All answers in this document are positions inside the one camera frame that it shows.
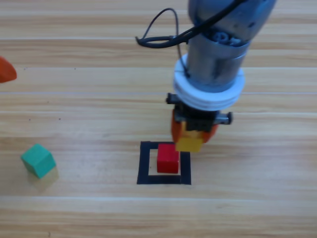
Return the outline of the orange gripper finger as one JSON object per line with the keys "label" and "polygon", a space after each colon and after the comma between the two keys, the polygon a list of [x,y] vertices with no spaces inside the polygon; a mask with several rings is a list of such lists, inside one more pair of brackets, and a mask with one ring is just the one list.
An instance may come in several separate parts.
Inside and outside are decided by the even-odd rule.
{"label": "orange gripper finger", "polygon": [[17,78],[17,73],[13,65],[4,57],[0,57],[0,83],[13,81]]}

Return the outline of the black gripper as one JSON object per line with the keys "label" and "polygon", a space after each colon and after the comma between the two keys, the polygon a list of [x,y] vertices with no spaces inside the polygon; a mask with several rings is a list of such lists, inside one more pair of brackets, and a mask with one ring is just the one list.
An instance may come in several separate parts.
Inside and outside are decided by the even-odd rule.
{"label": "black gripper", "polygon": [[221,111],[203,111],[188,106],[176,94],[168,93],[166,103],[174,105],[171,118],[171,135],[175,146],[182,136],[183,122],[187,131],[203,131],[203,142],[207,143],[216,133],[218,125],[229,125],[233,122],[233,113]]}

